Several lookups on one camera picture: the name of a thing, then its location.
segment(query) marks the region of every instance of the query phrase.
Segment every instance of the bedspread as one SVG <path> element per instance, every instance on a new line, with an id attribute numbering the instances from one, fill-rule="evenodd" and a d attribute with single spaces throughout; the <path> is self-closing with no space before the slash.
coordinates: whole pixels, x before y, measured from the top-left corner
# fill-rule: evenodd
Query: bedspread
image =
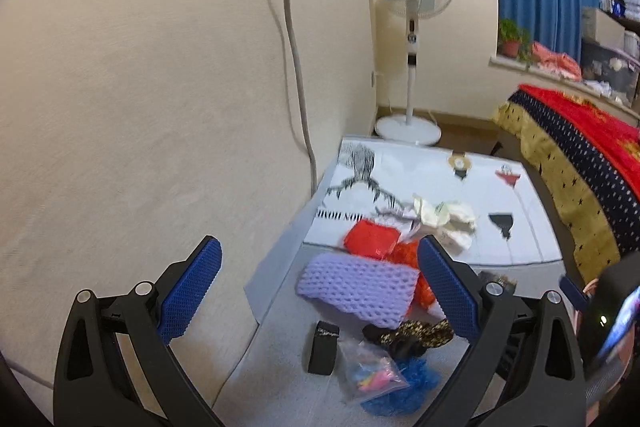
<path id="1" fill-rule="evenodd" d="M 575 242 L 582 277 L 640 248 L 638 129 L 588 100 L 522 84 L 494 121 L 520 140 Z"/>

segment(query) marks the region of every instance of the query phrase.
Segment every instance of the white board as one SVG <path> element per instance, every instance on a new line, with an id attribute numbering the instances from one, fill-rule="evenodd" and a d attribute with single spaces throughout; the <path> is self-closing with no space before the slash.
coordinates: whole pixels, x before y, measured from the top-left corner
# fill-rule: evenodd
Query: white board
<path id="1" fill-rule="evenodd" d="M 561 259 L 546 212 L 520 163 L 466 154 L 471 166 L 461 178 L 449 164 L 451 153 L 374 138 L 343 140 L 330 188 L 305 242 L 343 248 L 344 236 L 357 220 L 411 202 L 417 194 L 434 205 L 467 203 L 476 214 L 471 247 L 449 251 L 457 261 L 509 266 Z M 519 174 L 513 187 L 498 176 L 504 170 Z M 503 237 L 490 214 L 513 216 L 510 238 Z"/>

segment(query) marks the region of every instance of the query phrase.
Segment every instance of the fan pole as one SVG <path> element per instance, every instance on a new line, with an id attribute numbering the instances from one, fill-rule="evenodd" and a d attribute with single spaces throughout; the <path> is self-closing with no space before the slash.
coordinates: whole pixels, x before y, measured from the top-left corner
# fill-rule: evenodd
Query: fan pole
<path id="1" fill-rule="evenodd" d="M 406 50 L 408 79 L 406 84 L 406 124 L 414 119 L 415 68 L 418 54 L 418 0 L 406 2 Z"/>

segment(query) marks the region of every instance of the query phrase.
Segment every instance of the blue mesh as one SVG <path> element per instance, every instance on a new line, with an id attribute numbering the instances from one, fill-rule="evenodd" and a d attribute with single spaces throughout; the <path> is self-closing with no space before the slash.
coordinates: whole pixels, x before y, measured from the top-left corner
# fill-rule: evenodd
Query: blue mesh
<path id="1" fill-rule="evenodd" d="M 456 335 L 473 343 L 480 335 L 478 303 L 427 239 L 418 245 L 418 265 Z"/>
<path id="2" fill-rule="evenodd" d="M 162 303 L 158 333 L 165 345 L 183 336 L 221 266 L 222 247 L 217 239 L 211 239 Z"/>

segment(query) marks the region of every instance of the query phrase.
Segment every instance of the screw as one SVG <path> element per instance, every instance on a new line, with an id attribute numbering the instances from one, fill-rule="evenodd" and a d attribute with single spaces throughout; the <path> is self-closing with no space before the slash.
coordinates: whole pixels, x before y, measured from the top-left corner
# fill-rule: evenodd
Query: screw
<path id="1" fill-rule="evenodd" d="M 148 295 L 149 292 L 153 289 L 150 282 L 139 282 L 136 285 L 136 293 L 138 295 Z"/>
<path id="2" fill-rule="evenodd" d="M 500 286 L 497 282 L 490 282 L 487 286 L 484 287 L 489 295 L 502 295 L 502 286 Z"/>
<path id="3" fill-rule="evenodd" d="M 82 290 L 77 296 L 76 299 L 78 302 L 87 302 L 91 298 L 91 292 L 89 290 Z"/>
<path id="4" fill-rule="evenodd" d="M 560 296 L 560 294 L 553 290 L 546 294 L 546 298 L 553 302 L 553 304 L 559 304 L 562 302 L 562 297 Z"/>

